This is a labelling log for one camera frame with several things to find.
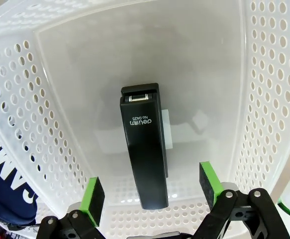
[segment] dark blue bag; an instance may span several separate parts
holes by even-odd
[[[36,199],[0,145],[0,221],[20,226],[35,224]]]

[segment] plastic bin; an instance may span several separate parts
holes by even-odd
[[[170,205],[145,211],[119,98],[152,82],[169,113]],[[209,212],[200,161],[276,200],[290,176],[290,1],[9,0],[0,143],[39,195],[38,220],[64,216],[99,176],[106,238],[193,233]],[[226,235],[245,231],[236,223]]]

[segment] screw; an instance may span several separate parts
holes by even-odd
[[[225,194],[225,196],[226,196],[227,198],[232,198],[232,197],[233,197],[233,194],[232,194],[231,192],[227,192],[227,193]]]
[[[254,192],[254,196],[255,196],[255,197],[258,198],[258,197],[260,197],[260,195],[261,195],[261,193],[260,193],[259,191],[255,191],[255,192]]]

